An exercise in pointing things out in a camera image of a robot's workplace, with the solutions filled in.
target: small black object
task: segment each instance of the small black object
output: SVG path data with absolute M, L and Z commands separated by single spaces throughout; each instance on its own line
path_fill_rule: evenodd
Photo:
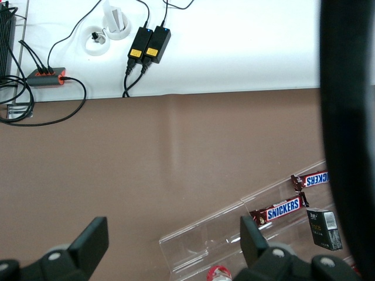
M 87 281 L 107 249 L 107 218 L 96 217 L 67 250 L 49 252 L 25 268 L 0 261 L 0 281 Z
M 150 57 L 153 63 L 160 63 L 170 38 L 170 29 L 157 26 L 147 45 L 145 55 Z
M 314 244 L 331 251 L 342 249 L 335 214 L 318 208 L 309 208 L 306 211 Z
M 99 38 L 99 35 L 96 32 L 93 32 L 91 35 L 92 35 L 92 37 L 93 37 L 94 40 L 96 40 L 96 39 Z
M 142 64 L 142 58 L 145 54 L 148 42 L 153 34 L 153 31 L 148 28 L 138 28 L 133 44 L 128 53 L 129 59 L 134 59 L 136 63 Z

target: snickers wrapper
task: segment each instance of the snickers wrapper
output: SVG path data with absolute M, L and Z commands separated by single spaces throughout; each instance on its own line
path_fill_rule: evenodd
M 295 191 L 300 192 L 305 187 L 329 182 L 329 175 L 327 171 L 319 171 L 312 174 L 306 174 L 304 176 L 296 176 L 293 174 L 291 179 Z
M 307 215 L 315 245 L 331 251 L 342 249 L 335 214 L 332 211 L 308 208 Z
M 300 192 L 297 196 L 280 203 L 261 210 L 254 210 L 250 212 L 250 215 L 256 222 L 257 226 L 260 227 L 272 220 L 288 215 L 304 207 L 309 207 L 309 203 L 306 200 L 305 193 Z

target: white desk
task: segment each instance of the white desk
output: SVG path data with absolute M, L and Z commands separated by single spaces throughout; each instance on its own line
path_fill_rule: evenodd
M 180 6 L 189 2 L 171 0 Z M 66 37 L 95 3 L 31 1 L 25 41 L 46 61 L 52 44 Z M 154 29 L 163 19 L 165 4 L 162 0 L 147 3 L 151 10 L 148 27 Z M 119 6 L 130 20 L 128 37 L 112 40 L 102 56 L 84 52 L 80 44 L 83 30 L 103 26 L 100 4 L 71 39 L 54 48 L 50 59 L 52 67 L 66 67 L 67 76 L 86 85 L 88 98 L 122 95 L 127 53 L 146 19 L 146 7 L 136 0 L 111 0 L 111 5 Z M 172 37 L 162 61 L 153 64 L 129 93 L 147 96 L 318 87 L 319 7 L 317 0 L 195 0 L 187 10 L 171 8 L 165 26 Z M 28 75 L 35 65 L 25 51 L 22 68 Z M 128 85 L 140 69 L 137 65 Z M 34 88 L 33 93 L 36 101 L 82 97 L 76 83 Z

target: black cigarette pack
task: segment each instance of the black cigarette pack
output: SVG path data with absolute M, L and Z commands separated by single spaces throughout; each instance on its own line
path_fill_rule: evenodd
M 342 249 L 335 214 L 332 211 L 308 208 L 307 215 L 315 245 L 331 251 Z

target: black power adapter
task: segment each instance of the black power adapter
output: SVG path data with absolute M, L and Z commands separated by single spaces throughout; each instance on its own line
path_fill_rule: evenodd
M 136 63 L 142 64 L 142 58 L 150 41 L 153 31 L 148 28 L 138 28 L 133 44 L 128 53 L 129 59 L 134 59 Z
M 153 63 L 160 63 L 170 38 L 171 30 L 157 26 L 148 42 L 145 56 L 150 57 Z

